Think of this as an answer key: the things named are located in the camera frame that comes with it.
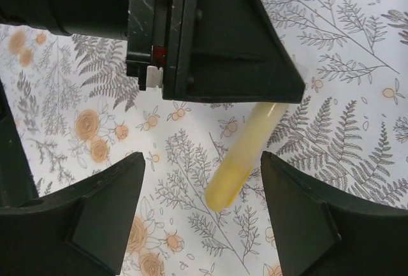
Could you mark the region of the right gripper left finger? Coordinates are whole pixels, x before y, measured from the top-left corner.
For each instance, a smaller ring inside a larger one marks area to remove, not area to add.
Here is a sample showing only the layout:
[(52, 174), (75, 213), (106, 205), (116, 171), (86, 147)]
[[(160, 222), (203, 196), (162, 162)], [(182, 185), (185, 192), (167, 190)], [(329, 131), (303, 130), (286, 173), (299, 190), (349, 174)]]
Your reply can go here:
[(145, 171), (141, 152), (1, 209), (1, 275), (119, 275)]

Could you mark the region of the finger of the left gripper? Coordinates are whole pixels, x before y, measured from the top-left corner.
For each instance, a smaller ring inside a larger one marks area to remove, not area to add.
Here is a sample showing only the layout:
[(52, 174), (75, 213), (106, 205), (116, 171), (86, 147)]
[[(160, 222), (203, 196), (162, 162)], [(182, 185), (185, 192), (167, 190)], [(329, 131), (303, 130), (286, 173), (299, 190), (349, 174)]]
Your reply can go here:
[(171, 0), (162, 96), (297, 104), (305, 84), (261, 0)]

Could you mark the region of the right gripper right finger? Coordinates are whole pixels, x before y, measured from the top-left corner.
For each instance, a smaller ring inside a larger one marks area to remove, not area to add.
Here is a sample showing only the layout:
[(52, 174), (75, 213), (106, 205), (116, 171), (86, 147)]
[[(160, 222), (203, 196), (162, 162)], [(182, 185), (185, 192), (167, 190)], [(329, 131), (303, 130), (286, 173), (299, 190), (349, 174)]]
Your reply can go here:
[(271, 152), (261, 176), (283, 275), (407, 275), (407, 211), (364, 200)]

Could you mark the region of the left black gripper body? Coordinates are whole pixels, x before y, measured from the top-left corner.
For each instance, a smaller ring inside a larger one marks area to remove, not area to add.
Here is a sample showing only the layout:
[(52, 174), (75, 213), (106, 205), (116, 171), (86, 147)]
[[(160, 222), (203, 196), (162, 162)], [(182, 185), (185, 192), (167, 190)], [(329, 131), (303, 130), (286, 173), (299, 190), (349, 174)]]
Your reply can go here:
[(197, 0), (129, 0), (127, 75), (140, 90), (185, 91)]

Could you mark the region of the yellow highlighter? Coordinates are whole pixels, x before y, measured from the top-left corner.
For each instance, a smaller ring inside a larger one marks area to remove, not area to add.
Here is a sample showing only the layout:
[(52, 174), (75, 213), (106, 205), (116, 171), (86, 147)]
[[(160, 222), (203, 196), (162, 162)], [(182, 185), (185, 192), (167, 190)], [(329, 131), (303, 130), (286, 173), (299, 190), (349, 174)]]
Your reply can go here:
[(220, 212), (233, 203), (288, 108), (286, 103), (255, 105), (243, 130), (205, 189), (205, 202), (209, 209)]

